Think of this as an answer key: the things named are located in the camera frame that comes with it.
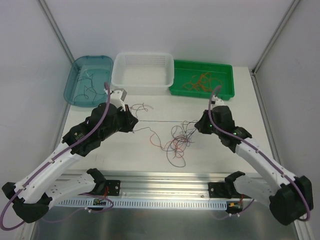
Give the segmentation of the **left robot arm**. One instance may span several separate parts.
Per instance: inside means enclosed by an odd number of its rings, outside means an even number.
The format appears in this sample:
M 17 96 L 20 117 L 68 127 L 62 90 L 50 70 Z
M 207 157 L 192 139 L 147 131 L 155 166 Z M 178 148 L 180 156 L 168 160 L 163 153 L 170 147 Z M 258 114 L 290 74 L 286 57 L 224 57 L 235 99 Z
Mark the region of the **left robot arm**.
M 63 200 L 86 193 L 103 195 L 107 180 L 97 168 L 90 168 L 61 186 L 55 185 L 55 181 L 111 135 L 131 132 L 137 123 L 128 105 L 101 103 L 67 132 L 53 153 L 29 176 L 3 185 L 2 191 L 10 200 L 8 205 L 23 222 L 33 223 Z

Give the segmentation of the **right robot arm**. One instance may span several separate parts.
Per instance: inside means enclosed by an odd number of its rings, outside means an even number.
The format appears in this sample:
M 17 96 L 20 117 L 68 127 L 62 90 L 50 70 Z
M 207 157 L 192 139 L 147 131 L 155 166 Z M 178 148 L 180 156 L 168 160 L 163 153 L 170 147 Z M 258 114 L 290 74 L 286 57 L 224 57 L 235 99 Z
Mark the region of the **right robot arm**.
M 284 226 L 311 218 L 311 181 L 304 175 L 296 176 L 264 153 L 246 129 L 235 125 L 228 106 L 210 103 L 194 126 L 202 134 L 217 135 L 222 145 L 249 163 L 267 183 L 263 185 L 236 171 L 224 179 L 223 189 L 215 190 L 217 195 L 229 199 L 240 194 L 251 197 L 268 207 Z

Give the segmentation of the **green plastic tray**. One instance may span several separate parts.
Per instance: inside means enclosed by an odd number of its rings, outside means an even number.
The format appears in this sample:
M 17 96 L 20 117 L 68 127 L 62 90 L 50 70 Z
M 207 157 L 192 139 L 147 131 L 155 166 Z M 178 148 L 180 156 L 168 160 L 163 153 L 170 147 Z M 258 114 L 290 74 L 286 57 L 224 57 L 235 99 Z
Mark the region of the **green plastic tray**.
M 175 60 L 174 79 L 169 91 L 174 96 L 208 99 L 215 87 L 228 101 L 235 96 L 233 67 L 228 64 Z

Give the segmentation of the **translucent blue plastic bin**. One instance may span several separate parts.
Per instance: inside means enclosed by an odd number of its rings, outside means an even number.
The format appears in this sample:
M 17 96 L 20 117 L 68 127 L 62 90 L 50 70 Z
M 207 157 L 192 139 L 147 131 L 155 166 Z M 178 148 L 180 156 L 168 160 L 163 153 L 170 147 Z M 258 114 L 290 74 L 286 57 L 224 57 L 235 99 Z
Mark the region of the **translucent blue plastic bin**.
M 65 101 L 81 108 L 95 108 L 106 102 L 104 83 L 111 84 L 113 65 L 113 60 L 105 55 L 85 55 L 76 59 L 64 89 Z

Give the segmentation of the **white perforated plastic basket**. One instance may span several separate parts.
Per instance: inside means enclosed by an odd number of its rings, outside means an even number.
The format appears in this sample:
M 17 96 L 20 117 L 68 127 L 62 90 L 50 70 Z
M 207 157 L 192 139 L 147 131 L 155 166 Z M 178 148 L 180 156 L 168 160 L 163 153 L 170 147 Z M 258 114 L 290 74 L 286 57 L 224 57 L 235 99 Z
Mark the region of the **white perforated plastic basket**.
M 169 53 L 121 52 L 114 60 L 111 84 L 129 95 L 164 95 L 174 76 L 174 59 Z

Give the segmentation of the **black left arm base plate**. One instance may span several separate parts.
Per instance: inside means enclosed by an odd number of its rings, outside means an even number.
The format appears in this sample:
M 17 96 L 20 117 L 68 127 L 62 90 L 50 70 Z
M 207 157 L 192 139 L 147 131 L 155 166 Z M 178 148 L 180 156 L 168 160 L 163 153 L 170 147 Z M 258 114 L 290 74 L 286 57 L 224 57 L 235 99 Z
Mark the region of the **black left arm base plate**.
M 102 188 L 102 195 L 104 197 L 112 196 L 118 197 L 121 191 L 121 181 L 120 180 L 106 180 L 104 187 Z

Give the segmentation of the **aluminium mounting rail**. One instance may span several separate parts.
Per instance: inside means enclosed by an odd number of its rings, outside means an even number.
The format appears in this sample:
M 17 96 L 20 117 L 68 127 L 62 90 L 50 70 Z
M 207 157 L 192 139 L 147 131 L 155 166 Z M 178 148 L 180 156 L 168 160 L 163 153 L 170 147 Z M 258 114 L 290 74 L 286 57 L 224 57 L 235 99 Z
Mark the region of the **aluminium mounting rail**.
M 123 199 L 208 200 L 209 182 L 229 173 L 137 172 L 102 170 L 107 180 L 120 181 Z

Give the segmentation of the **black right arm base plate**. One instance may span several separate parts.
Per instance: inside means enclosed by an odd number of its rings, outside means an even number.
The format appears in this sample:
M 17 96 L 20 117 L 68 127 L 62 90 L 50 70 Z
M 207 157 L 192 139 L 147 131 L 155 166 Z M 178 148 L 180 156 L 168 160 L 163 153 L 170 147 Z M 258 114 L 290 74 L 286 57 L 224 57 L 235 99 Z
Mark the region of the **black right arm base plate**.
M 208 184 L 209 198 L 228 198 L 229 193 L 224 182 L 209 182 Z

